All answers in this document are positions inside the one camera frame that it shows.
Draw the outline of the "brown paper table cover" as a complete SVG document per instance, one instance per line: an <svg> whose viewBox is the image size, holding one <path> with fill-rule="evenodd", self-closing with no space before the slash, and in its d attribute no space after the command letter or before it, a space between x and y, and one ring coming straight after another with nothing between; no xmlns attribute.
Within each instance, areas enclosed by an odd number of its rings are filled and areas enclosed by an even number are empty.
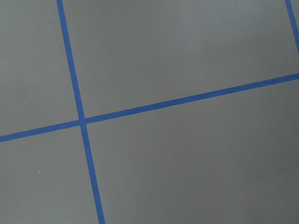
<svg viewBox="0 0 299 224"><path fill-rule="evenodd" d="M3 224L296 224L296 0L3 0Z"/></svg>

